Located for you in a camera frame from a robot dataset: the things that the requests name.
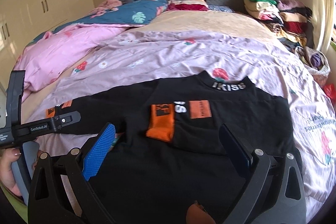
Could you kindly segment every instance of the purple clothing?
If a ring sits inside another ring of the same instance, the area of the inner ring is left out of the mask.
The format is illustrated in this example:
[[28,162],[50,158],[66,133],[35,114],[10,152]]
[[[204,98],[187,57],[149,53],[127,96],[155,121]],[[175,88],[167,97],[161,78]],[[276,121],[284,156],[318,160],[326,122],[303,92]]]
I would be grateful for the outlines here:
[[293,8],[304,8],[305,5],[297,0],[279,0],[277,8],[280,11],[291,10]]

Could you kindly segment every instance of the pink bedsheet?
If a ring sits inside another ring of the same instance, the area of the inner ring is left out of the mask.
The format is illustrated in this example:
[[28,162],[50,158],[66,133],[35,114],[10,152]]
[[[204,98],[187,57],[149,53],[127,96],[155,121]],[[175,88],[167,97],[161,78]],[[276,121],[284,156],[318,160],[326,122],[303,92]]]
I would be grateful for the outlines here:
[[128,27],[102,26],[100,24],[70,25],[58,32],[46,32],[36,44],[23,50],[14,70],[25,70],[24,101],[57,80],[59,75],[97,47],[101,41],[114,38]]

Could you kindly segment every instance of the metal screw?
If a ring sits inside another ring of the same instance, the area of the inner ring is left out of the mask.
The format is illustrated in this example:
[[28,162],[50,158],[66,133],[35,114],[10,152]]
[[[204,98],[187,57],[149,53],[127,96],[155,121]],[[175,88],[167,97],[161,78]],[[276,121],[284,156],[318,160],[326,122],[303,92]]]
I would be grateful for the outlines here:
[[78,155],[79,154],[79,149],[78,148],[74,148],[73,150],[71,150],[71,155]]
[[48,156],[48,154],[47,154],[47,153],[42,153],[42,154],[41,154],[41,156],[40,156],[40,158],[44,160],[44,159],[46,159],[46,158],[47,158],[47,156]]
[[261,149],[256,149],[254,150],[254,152],[258,155],[258,156],[262,156],[264,154],[264,151],[262,151]]
[[294,159],[294,156],[291,153],[287,153],[287,158],[289,158],[290,160],[292,160],[292,159]]

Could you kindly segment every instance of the red clothing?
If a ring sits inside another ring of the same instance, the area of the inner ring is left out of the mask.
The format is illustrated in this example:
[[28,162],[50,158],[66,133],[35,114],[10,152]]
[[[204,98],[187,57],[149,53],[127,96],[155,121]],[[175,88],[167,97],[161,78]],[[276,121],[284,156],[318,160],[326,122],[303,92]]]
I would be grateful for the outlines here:
[[284,22],[284,26],[286,31],[292,32],[292,33],[298,33],[302,34],[307,29],[307,23],[304,22]]

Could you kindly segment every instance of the red cloth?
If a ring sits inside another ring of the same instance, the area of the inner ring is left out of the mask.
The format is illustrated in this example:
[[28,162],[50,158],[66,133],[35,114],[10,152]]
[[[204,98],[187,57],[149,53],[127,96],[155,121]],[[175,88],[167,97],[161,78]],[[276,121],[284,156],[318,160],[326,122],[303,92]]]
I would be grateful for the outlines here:
[[167,11],[209,11],[209,8],[201,4],[178,4],[171,3],[168,5]]
[[293,32],[293,33],[298,33],[302,34],[306,31],[307,29],[307,23],[305,22],[284,22],[285,29],[288,32]]

